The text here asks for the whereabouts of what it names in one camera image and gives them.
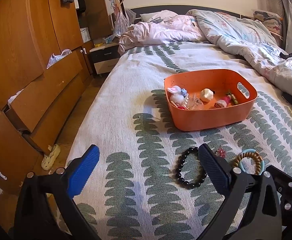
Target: pink ear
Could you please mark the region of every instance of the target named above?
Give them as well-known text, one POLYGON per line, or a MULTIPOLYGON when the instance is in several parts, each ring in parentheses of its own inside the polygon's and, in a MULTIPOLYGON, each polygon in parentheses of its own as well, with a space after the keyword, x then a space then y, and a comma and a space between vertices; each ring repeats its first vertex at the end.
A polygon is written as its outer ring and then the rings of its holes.
POLYGON ((168 92, 171 92, 172 94, 177 93, 177 89, 176 88, 167 88, 168 92))

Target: blanket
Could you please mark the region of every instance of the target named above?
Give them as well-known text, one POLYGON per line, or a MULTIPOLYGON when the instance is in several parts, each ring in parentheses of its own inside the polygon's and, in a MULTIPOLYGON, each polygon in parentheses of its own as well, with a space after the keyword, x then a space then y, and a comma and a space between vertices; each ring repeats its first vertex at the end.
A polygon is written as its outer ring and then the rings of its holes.
POLYGON ((120 55, 134 47, 168 44, 172 41, 206 41, 193 16, 177 15, 160 23, 139 22, 119 38, 120 55))
POLYGON ((292 58, 277 46, 267 28, 258 20, 238 19, 211 11, 190 10, 206 38, 222 50, 243 56, 251 66, 283 92, 292 95, 292 58))
MULTIPOLYGON (((196 239, 224 197, 209 178, 199 188, 181 187, 174 175, 179 156, 202 143, 213 151, 222 144, 231 162, 242 150, 253 148, 266 166, 272 164, 292 176, 292 107, 281 94, 247 61, 217 45, 172 42, 128 50, 100 89, 70 150, 67 163, 91 144, 100 149, 99 163, 81 194, 74 197, 75 203, 103 240, 196 239), (256 88, 258 97, 250 115, 225 127, 176 129, 164 79, 216 68, 235 70, 256 88)), ((243 162, 254 173, 252 164, 243 162)), ((195 155, 188 156, 183 177, 196 180, 200 167, 195 155)), ((249 196, 245 194, 229 232, 238 226, 249 196)), ((57 222, 67 230, 59 211, 57 222)))

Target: brown coil hair tie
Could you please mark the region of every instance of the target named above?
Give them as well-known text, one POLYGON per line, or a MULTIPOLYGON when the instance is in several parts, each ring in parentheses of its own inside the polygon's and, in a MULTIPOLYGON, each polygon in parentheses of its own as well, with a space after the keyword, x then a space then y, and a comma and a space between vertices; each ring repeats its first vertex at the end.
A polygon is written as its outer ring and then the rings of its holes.
POLYGON ((261 171, 261 162, 263 160, 262 156, 259 156, 258 152, 241 153, 240 155, 237 155, 237 157, 234 159, 233 168, 238 167, 239 162, 241 162, 243 158, 251 158, 254 160, 254 162, 255 162, 255 175, 259 175, 259 173, 261 171))

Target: white box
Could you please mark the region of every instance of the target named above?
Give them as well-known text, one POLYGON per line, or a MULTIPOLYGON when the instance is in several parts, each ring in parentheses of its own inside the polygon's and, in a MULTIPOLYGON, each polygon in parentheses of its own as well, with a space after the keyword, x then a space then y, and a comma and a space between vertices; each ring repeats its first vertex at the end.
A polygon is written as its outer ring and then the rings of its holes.
POLYGON ((91 41, 88 27, 81 28, 80 29, 80 32, 81 32, 82 40, 83 40, 84 43, 87 42, 87 41, 91 41))

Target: orange plastic bin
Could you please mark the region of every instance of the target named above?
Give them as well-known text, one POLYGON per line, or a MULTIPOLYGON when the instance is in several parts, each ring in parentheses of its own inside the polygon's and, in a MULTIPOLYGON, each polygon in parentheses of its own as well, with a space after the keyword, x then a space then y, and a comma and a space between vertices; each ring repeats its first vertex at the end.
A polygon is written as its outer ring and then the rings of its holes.
POLYGON ((174 124, 182 131, 204 130, 243 121, 252 110, 257 97, 256 89, 240 74, 229 69, 209 69, 174 74, 165 79, 164 86, 174 124), (250 93, 248 98, 238 89, 239 83, 250 93), (196 93, 197 97, 203 89, 209 88, 215 91, 214 99, 209 103, 204 103, 203 110, 178 109, 169 102, 170 93, 167 92, 167 88, 176 85, 185 88, 190 96, 196 93), (215 108, 216 101, 226 96, 229 90, 235 95, 239 104, 226 108, 215 108))

